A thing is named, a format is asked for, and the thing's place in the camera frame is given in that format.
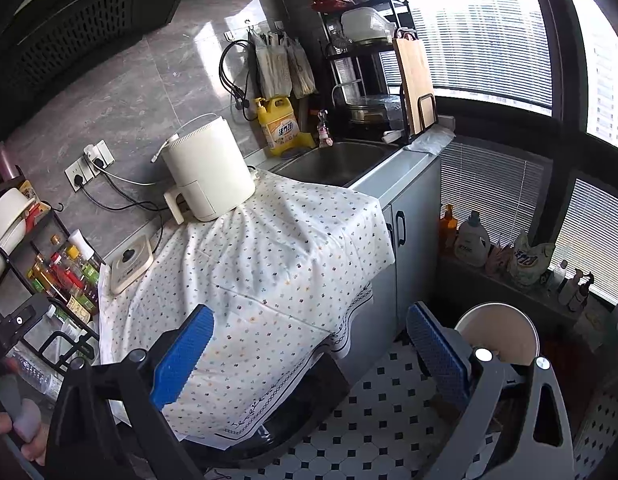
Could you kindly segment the person's left hand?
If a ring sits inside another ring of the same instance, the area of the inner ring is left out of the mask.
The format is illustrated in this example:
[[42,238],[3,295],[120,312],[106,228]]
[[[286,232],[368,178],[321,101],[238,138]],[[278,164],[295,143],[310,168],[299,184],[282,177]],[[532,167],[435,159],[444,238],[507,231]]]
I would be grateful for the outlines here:
[[42,422],[38,404],[21,395],[13,374],[0,377],[0,435],[13,432],[22,445],[20,452],[28,462],[45,465],[48,426]]

